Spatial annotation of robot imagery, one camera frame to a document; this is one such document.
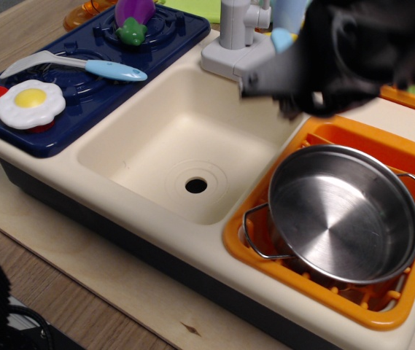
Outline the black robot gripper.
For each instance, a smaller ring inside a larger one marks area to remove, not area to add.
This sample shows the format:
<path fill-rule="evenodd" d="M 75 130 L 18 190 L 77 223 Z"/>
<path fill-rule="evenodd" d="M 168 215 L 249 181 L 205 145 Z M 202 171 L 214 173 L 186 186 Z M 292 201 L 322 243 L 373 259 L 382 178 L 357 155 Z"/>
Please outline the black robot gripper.
<path fill-rule="evenodd" d="M 332 117 L 384 85 L 415 85 L 415 1 L 313 1 L 296 41 L 244 73 L 241 94 L 271 97 L 289 119 Z"/>

